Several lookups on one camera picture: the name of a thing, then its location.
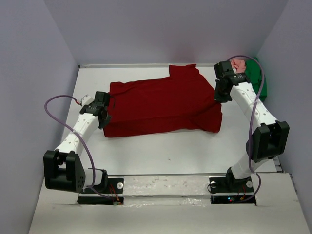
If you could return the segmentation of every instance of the white table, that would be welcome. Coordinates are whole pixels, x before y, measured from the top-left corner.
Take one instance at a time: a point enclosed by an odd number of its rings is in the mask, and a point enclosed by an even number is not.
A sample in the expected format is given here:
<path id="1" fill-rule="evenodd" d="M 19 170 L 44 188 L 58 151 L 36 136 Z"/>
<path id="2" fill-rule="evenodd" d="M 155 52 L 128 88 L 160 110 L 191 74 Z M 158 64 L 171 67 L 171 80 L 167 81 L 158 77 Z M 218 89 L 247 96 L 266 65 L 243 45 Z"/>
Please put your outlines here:
<path id="1" fill-rule="evenodd" d="M 199 67 L 200 73 L 215 87 L 213 67 Z M 169 75 L 168 67 L 153 68 L 85 68 L 80 69 L 74 97 L 96 91 L 109 91 L 114 81 L 128 82 L 163 78 Z M 73 126 L 80 107 L 72 102 L 67 123 Z M 201 130 L 180 130 L 163 134 L 105 138 L 97 130 L 88 147 L 98 168 L 109 175 L 141 174 L 195 174 L 225 173 L 245 153 L 248 139 L 248 120 L 235 101 L 222 105 L 223 120 L 217 134 Z M 86 153 L 81 157 L 84 167 L 90 162 Z M 258 172 L 276 172 L 271 160 Z"/>
<path id="2" fill-rule="evenodd" d="M 215 85 L 211 67 L 201 74 Z M 112 81 L 162 78 L 168 68 L 80 69 L 74 96 L 109 91 Z M 77 120 L 79 106 L 70 107 L 67 122 Z M 107 139 L 96 131 L 88 142 L 95 165 L 109 175 L 225 173 L 245 150 L 248 121 L 233 101 L 222 106 L 218 134 L 176 131 Z M 89 167 L 88 157 L 81 157 Z M 276 173 L 273 161 L 259 169 L 262 187 L 253 204 L 211 205 L 207 176 L 125 176 L 124 205 L 78 205 L 75 193 L 42 185 L 30 234 L 308 234 L 288 174 Z M 257 178 L 252 176 L 254 186 Z"/>

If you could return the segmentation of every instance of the green cloth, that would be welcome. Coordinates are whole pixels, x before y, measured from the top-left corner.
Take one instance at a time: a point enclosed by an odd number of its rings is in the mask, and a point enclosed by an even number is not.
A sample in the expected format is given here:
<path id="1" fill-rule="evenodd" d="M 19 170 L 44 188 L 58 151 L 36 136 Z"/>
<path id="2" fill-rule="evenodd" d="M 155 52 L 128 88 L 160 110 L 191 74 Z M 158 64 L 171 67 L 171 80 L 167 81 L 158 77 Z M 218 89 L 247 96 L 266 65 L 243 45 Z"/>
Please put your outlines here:
<path id="1" fill-rule="evenodd" d="M 246 62 L 246 75 L 248 76 L 248 78 L 250 79 L 250 82 L 253 85 L 253 90 L 258 93 L 259 88 L 260 88 L 260 84 L 262 81 L 262 74 L 261 74 L 261 69 L 258 66 L 258 64 L 253 61 L 253 60 L 247 60 Z M 265 98 L 268 95 L 268 90 L 267 90 L 267 81 L 266 79 L 264 80 L 264 85 L 263 85 L 263 89 L 262 92 L 260 94 L 260 100 L 264 101 Z"/>

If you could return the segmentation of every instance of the cable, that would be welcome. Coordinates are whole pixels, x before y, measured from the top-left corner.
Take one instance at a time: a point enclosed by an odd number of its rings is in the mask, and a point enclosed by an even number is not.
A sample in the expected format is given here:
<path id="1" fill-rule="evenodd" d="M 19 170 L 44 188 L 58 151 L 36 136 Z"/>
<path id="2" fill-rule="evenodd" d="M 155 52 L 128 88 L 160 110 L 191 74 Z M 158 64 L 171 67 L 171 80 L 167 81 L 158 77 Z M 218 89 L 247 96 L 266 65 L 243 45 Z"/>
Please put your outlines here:
<path id="1" fill-rule="evenodd" d="M 261 81 L 261 84 L 260 84 L 260 88 L 259 88 L 259 91 L 257 93 L 257 96 L 254 100 L 254 104 L 253 104 L 253 111 L 252 111 L 252 115 L 251 115 L 251 118 L 250 118 L 250 124 L 249 124 L 249 140 L 248 140 L 248 166 L 249 166 L 249 170 L 255 174 L 258 178 L 259 178 L 259 185 L 258 185 L 258 188 L 256 189 L 256 191 L 253 193 L 252 196 L 250 196 L 249 198 L 245 199 L 245 200 L 242 200 L 242 201 L 239 201 L 239 202 L 245 202 L 245 201 L 248 201 L 250 199 L 252 199 L 253 197 L 255 197 L 255 195 L 259 192 L 260 190 L 260 187 L 261 187 L 261 177 L 260 175 L 255 172 L 252 168 L 252 145 L 253 145 L 253 122 L 254 122 L 254 114 L 255 114 L 255 109 L 257 107 L 257 101 L 259 100 L 260 98 L 260 94 L 262 92 L 262 89 L 263 89 L 263 86 L 264 86 L 264 71 L 263 71 L 263 68 L 261 66 L 261 64 L 255 60 L 254 58 L 250 57 L 250 56 L 246 56 L 246 55 L 236 55 L 236 56 L 232 56 L 228 59 L 228 61 L 230 61 L 231 59 L 234 59 L 234 58 L 237 58 L 237 57 L 244 57 L 244 58 L 248 58 L 248 59 L 251 59 L 253 60 L 254 62 L 256 62 L 258 64 L 258 66 L 260 67 L 260 70 L 261 70 L 261 75 L 262 75 L 262 81 Z"/>
<path id="2" fill-rule="evenodd" d="M 62 98 L 62 97 L 71 98 L 71 99 L 75 100 L 75 102 L 76 102 L 78 105 L 80 105 L 80 102 L 79 102 L 76 98 L 74 98 L 74 97 L 72 97 L 72 96 L 70 96 L 70 95 L 57 95 L 57 96 L 55 96 L 55 97 L 52 97 L 52 98 L 48 99 L 48 100 L 45 102 L 45 104 L 44 104 L 44 110 L 46 111 L 46 113 L 48 114 L 49 117 L 51 117 L 51 118 L 54 119 L 56 122 L 58 122 L 58 123 L 60 123 L 61 125 L 63 125 L 64 127 L 68 128 L 72 133 L 74 133 L 74 134 L 78 137 L 78 139 L 81 141 L 81 143 L 82 143 L 84 149 L 86 150 L 87 155 L 88 155 L 89 160 L 90 160 L 90 163 L 91 163 L 92 174 L 93 174 L 92 184 L 91 184 L 91 185 L 88 185 L 87 188 L 91 189 L 94 193 L 100 195 L 101 197 L 108 198 L 108 199 L 112 199 L 112 198 L 109 197 L 109 196 L 104 196 L 103 194 L 99 193 L 97 190 L 95 190 L 95 189 L 93 188 L 94 183 L 95 183 L 95 181 L 96 181 L 96 169 L 95 169 L 95 166 L 94 166 L 94 162 L 93 162 L 91 153 L 90 153 L 90 151 L 89 151 L 89 149 L 88 149 L 88 146 L 87 146 L 86 142 L 83 140 L 82 136 L 80 136 L 79 133 L 75 132 L 74 129 L 73 129 L 71 126 L 69 126 L 68 124 L 66 124 L 66 123 L 63 122 L 62 120 L 56 118 L 54 115 L 52 115 L 52 114 L 48 111 L 48 108 L 47 108 L 48 103 L 51 102 L 51 101 L 53 101 L 54 99 Z"/>
<path id="3" fill-rule="evenodd" d="M 244 200 L 244 198 L 246 196 L 246 189 L 245 189 L 244 185 L 243 185 L 243 190 L 244 190 L 244 195 L 243 195 L 243 197 L 241 197 L 241 200 Z"/>

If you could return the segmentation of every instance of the black mounting bracket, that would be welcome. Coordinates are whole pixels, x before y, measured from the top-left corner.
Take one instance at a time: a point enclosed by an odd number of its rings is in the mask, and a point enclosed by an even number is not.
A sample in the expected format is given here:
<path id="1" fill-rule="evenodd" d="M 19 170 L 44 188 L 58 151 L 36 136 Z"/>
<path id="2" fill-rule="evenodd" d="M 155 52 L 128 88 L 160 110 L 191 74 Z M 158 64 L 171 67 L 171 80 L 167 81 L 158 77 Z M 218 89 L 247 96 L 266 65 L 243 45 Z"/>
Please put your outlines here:
<path id="1" fill-rule="evenodd" d="M 252 185 L 251 177 L 248 177 L 245 179 L 235 179 L 231 171 L 231 168 L 229 168 L 225 177 L 210 177 L 209 178 L 208 191 L 212 194 L 238 193 L 238 191 L 242 192 L 243 189 L 245 189 L 247 193 L 254 192 L 253 186 L 251 187 L 247 186 L 247 183 L 249 185 Z"/>
<path id="2" fill-rule="evenodd" d="M 59 165 L 66 163 L 66 168 Z M 75 152 L 60 153 L 48 150 L 43 156 L 44 182 L 48 189 L 79 193 L 85 182 L 85 172 Z"/>

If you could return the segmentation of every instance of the gray wall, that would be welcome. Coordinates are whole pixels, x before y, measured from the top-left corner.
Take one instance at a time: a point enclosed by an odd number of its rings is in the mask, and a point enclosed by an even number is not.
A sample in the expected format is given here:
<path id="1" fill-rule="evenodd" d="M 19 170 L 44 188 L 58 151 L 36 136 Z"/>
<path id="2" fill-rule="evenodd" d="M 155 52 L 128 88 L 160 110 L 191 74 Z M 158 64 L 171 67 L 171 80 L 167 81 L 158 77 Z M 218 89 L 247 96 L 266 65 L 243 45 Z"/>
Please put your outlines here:
<path id="1" fill-rule="evenodd" d="M 259 52 L 268 81 L 266 105 L 290 125 L 283 168 L 292 173 L 312 231 L 312 1 L 290 0 Z"/>
<path id="2" fill-rule="evenodd" d="M 43 180 L 42 157 L 62 128 L 44 102 L 72 94 L 78 67 L 42 0 L 0 7 L 0 233 L 28 233 Z M 51 104 L 65 119 L 68 100 Z"/>
<path id="3" fill-rule="evenodd" d="M 78 64 L 256 55 L 287 0 L 45 0 Z"/>

